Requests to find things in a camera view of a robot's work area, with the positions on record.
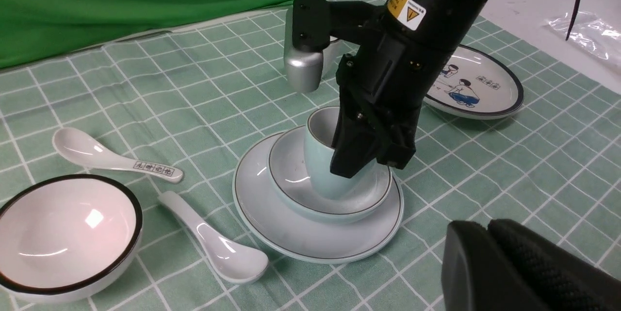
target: ceramic spoon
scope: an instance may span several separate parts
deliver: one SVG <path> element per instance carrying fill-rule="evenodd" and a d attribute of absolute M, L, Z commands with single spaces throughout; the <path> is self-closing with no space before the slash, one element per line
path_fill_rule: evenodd
<path fill-rule="evenodd" d="M 178 183 L 183 178 L 180 169 L 151 162 L 142 162 L 115 154 L 89 134 L 75 128 L 61 128 L 51 143 L 67 161 L 87 168 L 139 172 Z"/>
<path fill-rule="evenodd" d="M 159 200 L 188 225 L 221 278 L 233 284 L 244 284 L 255 282 L 264 274 L 268 267 L 268 256 L 264 252 L 222 236 L 175 192 L 164 192 Z"/>

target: yellow warning sticker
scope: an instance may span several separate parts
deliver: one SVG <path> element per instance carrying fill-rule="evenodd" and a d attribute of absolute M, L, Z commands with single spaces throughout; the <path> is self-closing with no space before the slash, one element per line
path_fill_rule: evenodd
<path fill-rule="evenodd" d="M 416 30 L 425 17 L 426 9 L 413 0 L 388 0 L 388 11 L 410 30 Z"/>
<path fill-rule="evenodd" d="M 410 21 L 411 19 L 414 19 L 418 15 L 419 15 L 419 13 L 417 13 L 414 9 L 412 9 L 412 8 L 410 8 L 408 6 L 408 21 Z"/>

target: green checkered tablecloth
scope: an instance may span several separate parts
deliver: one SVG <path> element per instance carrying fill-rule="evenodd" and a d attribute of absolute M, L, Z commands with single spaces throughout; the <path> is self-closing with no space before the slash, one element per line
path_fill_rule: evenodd
<path fill-rule="evenodd" d="M 338 104 L 334 78 L 311 94 L 292 93 L 283 77 L 283 19 L 274 10 L 0 74 L 0 203 L 44 179 L 90 172 L 129 186 L 144 210 L 138 258 L 111 287 L 55 306 L 0 293 L 0 310 L 441 311 L 444 234 L 456 219 L 512 218 L 621 278 L 619 95 L 481 17 L 464 44 L 515 72 L 526 90 L 523 110 L 473 121 L 425 107 L 417 154 L 396 172 L 404 222 L 378 254 L 317 265 L 268 249 L 235 210 L 233 169 L 263 137 Z M 173 164 L 186 177 L 172 185 L 72 165 L 51 145 L 59 127 L 84 130 L 125 156 Z M 266 275 L 243 286 L 216 277 L 188 230 L 157 204 L 165 190 L 182 194 L 226 236 L 264 249 Z"/>

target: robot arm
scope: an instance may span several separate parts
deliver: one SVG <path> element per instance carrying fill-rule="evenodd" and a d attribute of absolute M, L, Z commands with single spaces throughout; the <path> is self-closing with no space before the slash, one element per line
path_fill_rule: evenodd
<path fill-rule="evenodd" d="M 294 48 L 319 52 L 331 35 L 360 45 L 337 70 L 333 174 L 351 178 L 373 159 L 398 169 L 408 164 L 423 98 L 486 2 L 294 1 Z"/>

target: small bowl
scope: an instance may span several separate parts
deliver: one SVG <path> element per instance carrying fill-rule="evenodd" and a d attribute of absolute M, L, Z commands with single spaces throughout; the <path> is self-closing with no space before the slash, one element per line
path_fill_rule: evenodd
<path fill-rule="evenodd" d="M 305 127 L 282 134 L 268 155 L 273 188 L 289 208 L 316 222 L 347 224 L 373 213 L 386 200 L 392 172 L 376 164 L 350 193 L 339 199 L 325 198 L 311 185 L 304 165 Z"/>
<path fill-rule="evenodd" d="M 129 267 L 142 238 L 138 199 L 115 180 L 37 183 L 0 209 L 0 287 L 26 302 L 74 302 Z"/>

